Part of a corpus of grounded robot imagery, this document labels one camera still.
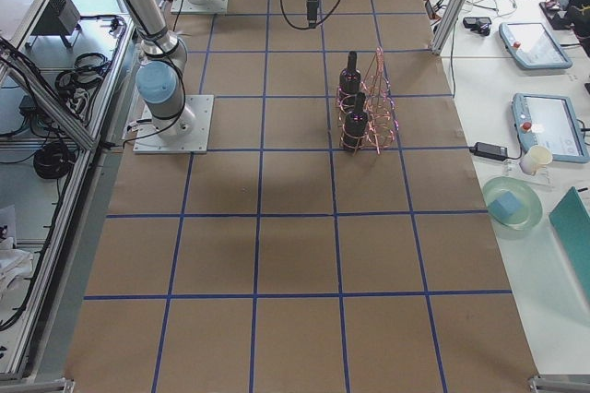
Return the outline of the dark wine bottle far slot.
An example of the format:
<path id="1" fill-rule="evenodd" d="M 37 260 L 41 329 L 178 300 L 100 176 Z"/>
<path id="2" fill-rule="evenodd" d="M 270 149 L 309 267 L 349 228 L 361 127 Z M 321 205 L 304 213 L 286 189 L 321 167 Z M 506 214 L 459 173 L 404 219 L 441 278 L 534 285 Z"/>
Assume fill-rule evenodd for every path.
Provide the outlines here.
<path id="1" fill-rule="evenodd" d="M 343 110 L 354 105 L 356 96 L 360 91 L 360 71 L 357 69 L 357 53 L 348 53 L 347 66 L 339 75 L 338 103 Z"/>

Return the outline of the dark wine bottle slot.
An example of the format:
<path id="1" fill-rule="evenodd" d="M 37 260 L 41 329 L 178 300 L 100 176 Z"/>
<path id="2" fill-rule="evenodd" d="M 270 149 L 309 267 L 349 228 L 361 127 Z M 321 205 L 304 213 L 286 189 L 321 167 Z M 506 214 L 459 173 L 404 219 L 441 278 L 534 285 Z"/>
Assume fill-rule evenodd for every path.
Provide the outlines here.
<path id="1" fill-rule="evenodd" d="M 356 96 L 360 91 L 360 71 L 357 69 L 357 53 L 348 53 L 347 66 L 339 75 L 338 103 L 343 110 L 354 105 Z"/>
<path id="2" fill-rule="evenodd" d="M 342 132 L 342 149 L 355 151 L 362 145 L 368 124 L 368 114 L 364 110 L 366 95 L 358 92 L 352 110 L 346 114 Z"/>

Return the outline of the dark wine bottle near slot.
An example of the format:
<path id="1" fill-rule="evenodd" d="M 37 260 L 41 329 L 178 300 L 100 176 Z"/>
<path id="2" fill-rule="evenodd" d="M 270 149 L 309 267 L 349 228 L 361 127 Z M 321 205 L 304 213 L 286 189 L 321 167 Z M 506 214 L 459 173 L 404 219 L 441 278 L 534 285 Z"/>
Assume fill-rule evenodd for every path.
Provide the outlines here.
<path id="1" fill-rule="evenodd" d="M 368 114 L 364 110 L 366 95 L 358 92 L 352 110 L 346 114 L 342 132 L 342 149 L 355 151 L 362 145 L 368 124 Z"/>

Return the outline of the black webcam device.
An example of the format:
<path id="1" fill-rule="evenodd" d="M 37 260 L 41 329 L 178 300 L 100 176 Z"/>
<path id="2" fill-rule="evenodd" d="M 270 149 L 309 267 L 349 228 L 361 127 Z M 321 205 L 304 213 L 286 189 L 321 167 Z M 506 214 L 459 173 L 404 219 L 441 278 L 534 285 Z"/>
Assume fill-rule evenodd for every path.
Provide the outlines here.
<path id="1" fill-rule="evenodd" d="M 476 34 L 489 36 L 491 19 L 489 17 L 464 17 L 463 26 Z"/>

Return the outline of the far teach pendant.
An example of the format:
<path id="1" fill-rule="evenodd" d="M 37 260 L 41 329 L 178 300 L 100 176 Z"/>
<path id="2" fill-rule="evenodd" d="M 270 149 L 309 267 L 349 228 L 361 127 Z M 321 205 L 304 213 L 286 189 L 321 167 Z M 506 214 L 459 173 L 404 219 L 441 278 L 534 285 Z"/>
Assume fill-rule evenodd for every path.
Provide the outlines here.
<path id="1" fill-rule="evenodd" d="M 568 69 L 571 58 L 540 22 L 503 22 L 498 29 L 505 48 L 523 69 Z"/>

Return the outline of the teach pendant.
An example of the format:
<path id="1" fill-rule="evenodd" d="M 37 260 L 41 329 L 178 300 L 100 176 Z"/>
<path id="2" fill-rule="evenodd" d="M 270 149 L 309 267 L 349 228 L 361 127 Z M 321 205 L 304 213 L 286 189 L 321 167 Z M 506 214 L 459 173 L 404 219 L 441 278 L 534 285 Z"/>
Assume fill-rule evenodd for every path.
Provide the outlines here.
<path id="1" fill-rule="evenodd" d="M 498 29 L 505 48 L 523 69 L 568 69 L 571 58 L 540 22 L 503 22 Z"/>
<path id="2" fill-rule="evenodd" d="M 582 129 L 569 97 L 515 93 L 512 112 L 524 152 L 539 145 L 547 148 L 555 161 L 589 162 Z"/>

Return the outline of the black power adapter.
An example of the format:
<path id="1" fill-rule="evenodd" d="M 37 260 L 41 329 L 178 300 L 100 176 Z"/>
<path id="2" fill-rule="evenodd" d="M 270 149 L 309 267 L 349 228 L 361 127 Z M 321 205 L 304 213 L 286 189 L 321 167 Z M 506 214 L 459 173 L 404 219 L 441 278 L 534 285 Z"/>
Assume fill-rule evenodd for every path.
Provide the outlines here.
<path id="1" fill-rule="evenodd" d="M 494 161 L 506 161 L 508 159 L 506 147 L 484 142 L 476 142 L 469 148 L 469 152 L 474 156 L 491 159 Z"/>

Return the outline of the grey control box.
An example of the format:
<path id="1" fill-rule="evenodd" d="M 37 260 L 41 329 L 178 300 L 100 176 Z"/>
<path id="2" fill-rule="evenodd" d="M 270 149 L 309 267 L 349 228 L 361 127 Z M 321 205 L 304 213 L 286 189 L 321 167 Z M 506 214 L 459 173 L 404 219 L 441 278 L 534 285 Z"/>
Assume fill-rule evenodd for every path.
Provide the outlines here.
<path id="1" fill-rule="evenodd" d="M 59 36 L 65 48 L 71 49 L 77 37 L 73 42 L 69 37 L 81 31 L 80 20 L 81 15 L 72 0 L 49 0 L 25 47 L 31 49 L 40 36 Z"/>

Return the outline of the near teach pendant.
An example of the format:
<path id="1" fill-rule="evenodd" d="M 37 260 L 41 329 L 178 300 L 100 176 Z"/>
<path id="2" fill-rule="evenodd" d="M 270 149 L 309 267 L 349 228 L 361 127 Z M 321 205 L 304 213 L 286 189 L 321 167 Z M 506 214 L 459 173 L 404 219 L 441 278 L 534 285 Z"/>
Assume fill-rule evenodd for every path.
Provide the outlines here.
<path id="1" fill-rule="evenodd" d="M 547 148 L 555 161 L 589 162 L 582 129 L 569 97 L 515 93 L 512 112 L 524 152 L 539 145 Z"/>

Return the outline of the brown paper table mat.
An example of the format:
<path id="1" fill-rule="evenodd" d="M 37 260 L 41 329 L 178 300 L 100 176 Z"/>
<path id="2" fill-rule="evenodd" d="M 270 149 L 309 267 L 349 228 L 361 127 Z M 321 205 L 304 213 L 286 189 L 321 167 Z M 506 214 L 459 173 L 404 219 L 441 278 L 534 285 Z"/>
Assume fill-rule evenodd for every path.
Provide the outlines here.
<path id="1" fill-rule="evenodd" d="M 536 370 L 422 0 L 175 20 L 204 155 L 126 148 L 65 373 L 79 392 L 525 392 Z M 348 53 L 398 124 L 340 147 Z"/>

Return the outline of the white paper cup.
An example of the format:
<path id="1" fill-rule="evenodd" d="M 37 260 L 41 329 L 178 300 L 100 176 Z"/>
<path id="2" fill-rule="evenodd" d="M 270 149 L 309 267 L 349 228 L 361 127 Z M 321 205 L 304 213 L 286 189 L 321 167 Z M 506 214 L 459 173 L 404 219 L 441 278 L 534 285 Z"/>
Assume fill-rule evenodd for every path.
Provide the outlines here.
<path id="1" fill-rule="evenodd" d="M 537 171 L 553 161 L 551 151 L 541 145 L 532 146 L 519 162 L 521 171 L 527 175 L 535 175 Z"/>

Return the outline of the blue foam cube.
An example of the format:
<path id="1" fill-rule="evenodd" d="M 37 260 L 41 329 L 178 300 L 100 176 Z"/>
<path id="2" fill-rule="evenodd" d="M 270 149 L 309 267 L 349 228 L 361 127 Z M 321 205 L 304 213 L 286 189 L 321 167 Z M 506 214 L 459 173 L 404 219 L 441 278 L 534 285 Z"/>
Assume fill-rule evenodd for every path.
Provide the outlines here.
<path id="1" fill-rule="evenodd" d="M 499 222 L 515 224 L 522 222 L 525 217 L 525 206 L 511 191 L 498 194 L 489 204 L 489 213 Z"/>

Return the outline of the green glass plate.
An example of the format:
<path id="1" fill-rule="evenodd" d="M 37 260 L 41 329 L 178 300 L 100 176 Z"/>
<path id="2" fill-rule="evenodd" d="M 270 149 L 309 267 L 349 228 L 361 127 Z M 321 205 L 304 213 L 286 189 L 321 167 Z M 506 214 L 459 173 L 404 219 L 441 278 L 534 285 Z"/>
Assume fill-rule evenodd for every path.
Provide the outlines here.
<path id="1" fill-rule="evenodd" d="M 488 213 L 498 223 L 516 231 L 537 226 L 543 209 L 537 193 L 524 181 L 499 176 L 482 187 Z"/>

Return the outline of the teal board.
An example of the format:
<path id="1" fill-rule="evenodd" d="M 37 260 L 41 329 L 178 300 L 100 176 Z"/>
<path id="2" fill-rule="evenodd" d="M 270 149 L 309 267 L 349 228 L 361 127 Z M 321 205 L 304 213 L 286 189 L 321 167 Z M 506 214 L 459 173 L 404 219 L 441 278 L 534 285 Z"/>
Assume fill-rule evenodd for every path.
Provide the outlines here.
<path id="1" fill-rule="evenodd" d="M 589 208 L 584 189 L 570 187 L 549 213 L 549 222 L 576 296 L 589 309 Z"/>

